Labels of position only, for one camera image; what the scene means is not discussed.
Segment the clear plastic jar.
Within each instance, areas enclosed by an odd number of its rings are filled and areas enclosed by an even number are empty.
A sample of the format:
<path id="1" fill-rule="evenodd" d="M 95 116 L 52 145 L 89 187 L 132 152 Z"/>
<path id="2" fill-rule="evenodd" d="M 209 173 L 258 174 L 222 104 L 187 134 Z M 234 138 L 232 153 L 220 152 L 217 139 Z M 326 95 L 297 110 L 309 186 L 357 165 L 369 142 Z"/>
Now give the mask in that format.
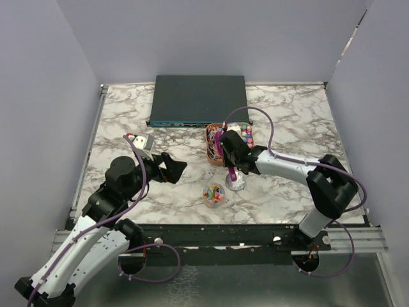
<path id="1" fill-rule="evenodd" d="M 202 193 L 204 204 L 211 209 L 218 208 L 225 202 L 226 194 L 222 185 L 210 183 L 206 185 Z"/>

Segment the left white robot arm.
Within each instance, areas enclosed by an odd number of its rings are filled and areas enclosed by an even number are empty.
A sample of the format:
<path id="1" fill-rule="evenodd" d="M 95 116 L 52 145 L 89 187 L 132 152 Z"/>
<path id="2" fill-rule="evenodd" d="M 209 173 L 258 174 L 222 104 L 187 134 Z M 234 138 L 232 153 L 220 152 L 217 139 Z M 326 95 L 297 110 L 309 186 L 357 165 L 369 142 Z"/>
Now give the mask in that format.
<path id="1" fill-rule="evenodd" d="M 165 152 L 152 159 L 115 158 L 62 245 L 37 273 L 16 282 L 28 306 L 72 306 L 80 286 L 104 263 L 124 251 L 145 250 L 143 229 L 122 217 L 129 201 L 142 200 L 151 180 L 176 184 L 186 167 Z"/>

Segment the silver jar lid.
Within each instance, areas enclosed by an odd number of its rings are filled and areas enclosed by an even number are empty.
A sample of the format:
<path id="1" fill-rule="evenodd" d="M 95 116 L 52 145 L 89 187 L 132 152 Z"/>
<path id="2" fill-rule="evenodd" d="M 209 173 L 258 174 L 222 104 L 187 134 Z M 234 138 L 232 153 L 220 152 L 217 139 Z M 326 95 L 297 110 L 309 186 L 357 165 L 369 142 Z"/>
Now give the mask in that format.
<path id="1" fill-rule="evenodd" d="M 227 174 L 225 178 L 225 185 L 231 191 L 241 191 L 246 185 L 245 175 L 242 173 L 237 173 L 236 180 L 232 181 L 231 175 Z"/>

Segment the beige tray of star candies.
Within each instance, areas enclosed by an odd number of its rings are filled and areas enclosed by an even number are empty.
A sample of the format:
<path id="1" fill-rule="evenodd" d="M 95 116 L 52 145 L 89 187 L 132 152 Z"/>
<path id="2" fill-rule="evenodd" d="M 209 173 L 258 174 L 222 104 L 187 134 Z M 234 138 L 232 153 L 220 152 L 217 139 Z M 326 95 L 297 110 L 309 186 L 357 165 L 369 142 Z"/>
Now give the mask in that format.
<path id="1" fill-rule="evenodd" d="M 249 124 L 240 123 L 240 136 L 249 148 L 254 147 L 254 137 L 252 127 Z"/>

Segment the purple plastic scoop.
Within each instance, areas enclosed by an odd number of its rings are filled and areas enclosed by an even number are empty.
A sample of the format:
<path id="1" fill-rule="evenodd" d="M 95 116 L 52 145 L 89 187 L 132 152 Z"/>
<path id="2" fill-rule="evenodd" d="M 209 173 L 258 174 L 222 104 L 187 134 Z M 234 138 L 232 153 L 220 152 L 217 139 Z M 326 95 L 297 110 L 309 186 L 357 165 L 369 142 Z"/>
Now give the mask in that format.
<path id="1" fill-rule="evenodd" d="M 218 153 L 219 153 L 220 155 L 223 154 L 223 150 L 222 150 L 221 143 L 220 143 L 220 140 L 219 140 L 219 139 L 220 139 L 221 135 L 223 135 L 223 133 L 224 133 L 224 131 L 221 130 L 221 131 L 218 131 L 218 132 L 216 133 L 216 135 L 215 135 L 215 144 L 216 144 L 216 147 L 217 147 L 217 151 L 218 151 Z M 229 171 L 228 178 L 230 179 L 230 181 L 231 181 L 231 182 L 236 182 L 236 181 L 237 181 L 237 175 L 236 175 L 236 173 L 235 173 L 234 168 L 229 167 L 229 168 L 228 168 L 228 171 Z"/>

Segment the blue network switch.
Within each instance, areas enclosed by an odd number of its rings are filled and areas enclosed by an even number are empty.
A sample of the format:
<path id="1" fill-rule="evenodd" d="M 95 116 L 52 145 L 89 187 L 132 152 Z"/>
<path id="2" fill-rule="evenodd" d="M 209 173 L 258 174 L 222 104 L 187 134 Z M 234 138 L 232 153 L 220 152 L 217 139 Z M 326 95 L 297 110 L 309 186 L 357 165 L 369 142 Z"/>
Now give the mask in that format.
<path id="1" fill-rule="evenodd" d="M 249 123 L 242 75 L 158 75 L 149 127 L 205 127 L 211 123 Z"/>

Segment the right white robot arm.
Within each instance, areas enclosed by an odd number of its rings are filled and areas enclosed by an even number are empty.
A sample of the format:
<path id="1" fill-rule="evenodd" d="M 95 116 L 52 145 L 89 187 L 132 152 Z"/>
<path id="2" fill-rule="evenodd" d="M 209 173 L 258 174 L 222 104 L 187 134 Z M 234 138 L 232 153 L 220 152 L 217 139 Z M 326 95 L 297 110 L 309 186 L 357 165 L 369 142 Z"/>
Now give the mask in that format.
<path id="1" fill-rule="evenodd" d="M 244 174 L 272 175 L 308 187 L 314 207 L 298 225 L 293 242 L 301 250 L 315 245 L 317 235 L 341 217 L 359 187 L 339 160 L 326 154 L 321 159 L 299 159 L 272 153 L 265 146 L 249 148 L 237 132 L 229 130 L 219 138 L 225 167 Z"/>

